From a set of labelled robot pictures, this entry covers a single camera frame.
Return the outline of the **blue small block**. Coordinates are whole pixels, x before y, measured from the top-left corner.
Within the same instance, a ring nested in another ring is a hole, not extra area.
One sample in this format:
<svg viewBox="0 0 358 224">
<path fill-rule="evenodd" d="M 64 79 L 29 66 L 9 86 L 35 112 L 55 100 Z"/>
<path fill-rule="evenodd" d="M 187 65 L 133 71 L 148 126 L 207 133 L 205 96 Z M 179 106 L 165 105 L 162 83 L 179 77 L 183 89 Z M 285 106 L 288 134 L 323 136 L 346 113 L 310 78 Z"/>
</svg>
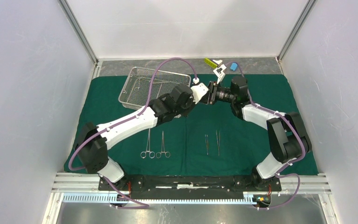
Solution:
<svg viewBox="0 0 358 224">
<path fill-rule="evenodd" d="M 230 65 L 230 70 L 231 71 L 236 71 L 238 68 L 238 64 L 235 63 L 235 62 L 232 62 L 231 65 Z"/>
</svg>

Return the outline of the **pointed steel tweezers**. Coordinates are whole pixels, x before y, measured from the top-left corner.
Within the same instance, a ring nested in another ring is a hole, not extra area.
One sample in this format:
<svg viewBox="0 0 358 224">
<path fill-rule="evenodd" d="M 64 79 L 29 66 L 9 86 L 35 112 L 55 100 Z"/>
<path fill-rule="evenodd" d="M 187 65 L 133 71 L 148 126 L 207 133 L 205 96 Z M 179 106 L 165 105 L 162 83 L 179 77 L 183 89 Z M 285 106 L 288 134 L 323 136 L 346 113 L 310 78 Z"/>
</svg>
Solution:
<svg viewBox="0 0 358 224">
<path fill-rule="evenodd" d="M 220 131 L 216 130 L 216 142 L 217 142 L 218 156 L 220 156 L 220 137 L 221 137 Z"/>
</svg>

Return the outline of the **metal mesh instrument tray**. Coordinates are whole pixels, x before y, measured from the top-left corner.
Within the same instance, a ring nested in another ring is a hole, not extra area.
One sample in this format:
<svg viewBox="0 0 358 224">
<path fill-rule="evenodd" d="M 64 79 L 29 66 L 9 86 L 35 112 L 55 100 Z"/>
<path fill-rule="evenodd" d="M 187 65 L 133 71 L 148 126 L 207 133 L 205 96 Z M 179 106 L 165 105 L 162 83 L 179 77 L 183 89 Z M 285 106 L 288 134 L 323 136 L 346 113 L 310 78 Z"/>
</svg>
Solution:
<svg viewBox="0 0 358 224">
<path fill-rule="evenodd" d="M 146 104 L 154 69 L 133 67 L 124 83 L 118 101 L 125 107 L 138 110 Z M 170 93 L 178 84 L 190 86 L 191 76 L 159 70 L 154 78 L 151 99 Z"/>
</svg>

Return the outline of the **steel forceps with ring handles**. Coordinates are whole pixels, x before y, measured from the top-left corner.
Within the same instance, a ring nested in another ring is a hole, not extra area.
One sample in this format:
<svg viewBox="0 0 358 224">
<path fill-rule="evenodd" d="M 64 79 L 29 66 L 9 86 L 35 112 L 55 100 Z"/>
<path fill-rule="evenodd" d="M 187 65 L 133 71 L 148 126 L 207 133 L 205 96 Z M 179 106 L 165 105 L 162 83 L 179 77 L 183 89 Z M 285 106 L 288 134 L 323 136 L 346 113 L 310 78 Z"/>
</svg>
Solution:
<svg viewBox="0 0 358 224">
<path fill-rule="evenodd" d="M 145 159 L 146 157 L 153 159 L 155 158 L 155 152 L 151 150 L 151 129 L 148 130 L 146 149 L 140 153 L 140 157 Z"/>
</svg>

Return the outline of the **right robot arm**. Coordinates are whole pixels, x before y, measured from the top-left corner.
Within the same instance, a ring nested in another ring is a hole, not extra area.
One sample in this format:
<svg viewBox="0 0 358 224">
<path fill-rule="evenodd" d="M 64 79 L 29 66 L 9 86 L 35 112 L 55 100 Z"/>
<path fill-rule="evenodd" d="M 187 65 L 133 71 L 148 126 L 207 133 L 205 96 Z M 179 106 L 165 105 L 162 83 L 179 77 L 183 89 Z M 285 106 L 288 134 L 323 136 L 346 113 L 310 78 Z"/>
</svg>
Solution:
<svg viewBox="0 0 358 224">
<path fill-rule="evenodd" d="M 209 105 L 217 101 L 229 103 L 234 116 L 267 130 L 270 153 L 253 167 L 250 175 L 255 190 L 265 189 L 285 168 L 312 151 L 301 115 L 273 111 L 256 103 L 250 95 L 248 80 L 242 76 L 233 77 L 229 87 L 211 81 L 205 98 Z"/>
</svg>

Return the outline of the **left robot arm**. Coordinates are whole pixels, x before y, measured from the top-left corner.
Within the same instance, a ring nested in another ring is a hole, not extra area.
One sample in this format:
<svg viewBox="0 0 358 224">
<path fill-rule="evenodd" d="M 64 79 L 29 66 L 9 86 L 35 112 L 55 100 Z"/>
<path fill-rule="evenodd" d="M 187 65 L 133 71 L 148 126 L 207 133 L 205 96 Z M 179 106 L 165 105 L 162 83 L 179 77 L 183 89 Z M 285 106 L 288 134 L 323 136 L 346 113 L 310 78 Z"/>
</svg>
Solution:
<svg viewBox="0 0 358 224">
<path fill-rule="evenodd" d="M 78 156 L 81 169 L 88 174 L 99 174 L 110 180 L 116 190 L 123 190 L 128 184 L 121 166 L 108 156 L 108 150 L 132 135 L 146 129 L 170 122 L 177 116 L 185 117 L 203 99 L 207 99 L 209 88 L 203 83 L 189 87 L 176 85 L 170 93 L 151 100 L 139 110 L 120 119 L 99 124 L 87 123 L 76 139 L 76 149 L 68 167 L 75 171 L 72 163 Z"/>
</svg>

